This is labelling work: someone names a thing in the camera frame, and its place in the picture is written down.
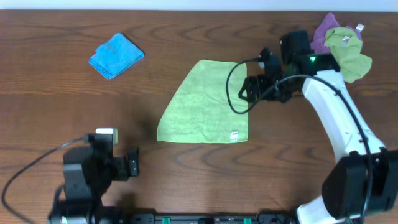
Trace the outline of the light green cloth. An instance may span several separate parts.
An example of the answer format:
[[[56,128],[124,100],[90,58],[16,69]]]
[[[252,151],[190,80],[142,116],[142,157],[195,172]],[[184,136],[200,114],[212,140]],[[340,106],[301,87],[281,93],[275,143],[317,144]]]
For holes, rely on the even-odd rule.
[[[237,143],[248,140],[244,111],[248,103],[238,97],[247,66],[236,62],[200,60],[189,71],[157,127],[157,140],[174,143]]]

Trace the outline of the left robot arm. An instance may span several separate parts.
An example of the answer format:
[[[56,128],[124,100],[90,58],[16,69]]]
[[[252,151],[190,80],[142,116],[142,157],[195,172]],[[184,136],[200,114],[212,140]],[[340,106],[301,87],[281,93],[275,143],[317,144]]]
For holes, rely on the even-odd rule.
[[[72,223],[129,223],[129,216],[115,206],[104,206],[102,196],[114,181],[127,181],[139,175],[139,148],[124,157],[112,152],[101,154],[93,147],[76,147],[63,155],[62,190],[55,193],[53,208],[47,222]]]

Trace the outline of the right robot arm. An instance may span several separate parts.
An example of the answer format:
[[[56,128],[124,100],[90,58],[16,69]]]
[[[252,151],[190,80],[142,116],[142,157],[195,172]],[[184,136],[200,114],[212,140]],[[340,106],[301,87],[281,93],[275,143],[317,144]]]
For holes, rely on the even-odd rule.
[[[285,103],[299,91],[314,107],[331,142],[336,164],[319,197],[299,206],[296,223],[362,223],[391,210],[397,197],[397,152],[370,130],[332,54],[316,54],[304,30],[280,38],[281,56],[264,48],[256,62],[263,74],[247,77],[239,97]]]

